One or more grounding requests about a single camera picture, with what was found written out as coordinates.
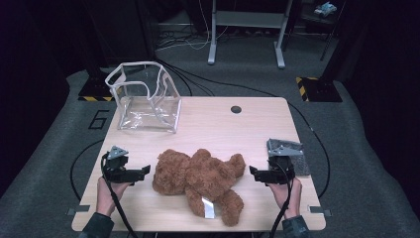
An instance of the clear plastic bag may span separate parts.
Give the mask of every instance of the clear plastic bag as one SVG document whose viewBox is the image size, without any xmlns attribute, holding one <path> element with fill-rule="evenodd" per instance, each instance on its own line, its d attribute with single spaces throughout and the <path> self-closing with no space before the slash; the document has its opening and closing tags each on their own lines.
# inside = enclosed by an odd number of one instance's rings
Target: clear plastic bag
<svg viewBox="0 0 420 238">
<path fill-rule="evenodd" d="M 161 64 L 123 62 L 107 76 L 105 83 L 120 112 L 118 129 L 176 133 L 181 97 Z"/>
</svg>

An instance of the hand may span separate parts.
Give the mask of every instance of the hand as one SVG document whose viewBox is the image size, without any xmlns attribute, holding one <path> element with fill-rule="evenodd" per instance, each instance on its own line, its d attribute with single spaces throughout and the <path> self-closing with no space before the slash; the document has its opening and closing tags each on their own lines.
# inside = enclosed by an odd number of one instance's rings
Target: hand
<svg viewBox="0 0 420 238">
<path fill-rule="evenodd" d="M 118 200 L 120 200 L 121 197 L 123 197 L 123 193 L 129 185 L 129 182 L 111 182 L 111 187 L 114 190 L 115 194 L 117 194 Z M 99 178 L 97 187 L 98 197 L 96 202 L 96 212 L 106 216 L 111 216 L 111 213 L 115 210 L 115 203 L 112 199 L 111 191 L 109 190 L 108 185 L 106 184 L 106 181 L 103 177 Z"/>
<path fill-rule="evenodd" d="M 274 194 L 274 199 L 277 202 L 278 207 L 281 209 L 288 196 L 287 184 L 268 183 L 267 185 L 271 188 L 271 191 Z M 294 178 L 293 181 L 290 182 L 290 185 L 292 185 L 292 189 L 288 208 L 284 212 L 285 219 L 300 215 L 299 208 L 302 183 L 298 178 Z"/>
</svg>

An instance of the brown teddy bear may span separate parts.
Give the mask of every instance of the brown teddy bear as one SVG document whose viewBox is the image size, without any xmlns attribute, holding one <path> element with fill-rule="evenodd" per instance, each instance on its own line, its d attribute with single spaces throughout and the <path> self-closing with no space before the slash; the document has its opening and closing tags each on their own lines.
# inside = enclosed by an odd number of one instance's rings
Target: brown teddy bear
<svg viewBox="0 0 420 238">
<path fill-rule="evenodd" d="M 158 156 L 153 188 L 165 195 L 185 192 L 192 212 L 201 217 L 205 217 L 202 201 L 205 197 L 219 204 L 223 222 L 234 226 L 239 222 L 244 202 L 231 187 L 244 170 L 245 161 L 241 154 L 223 162 L 211 157 L 205 149 L 199 149 L 192 158 L 169 149 Z"/>
</svg>

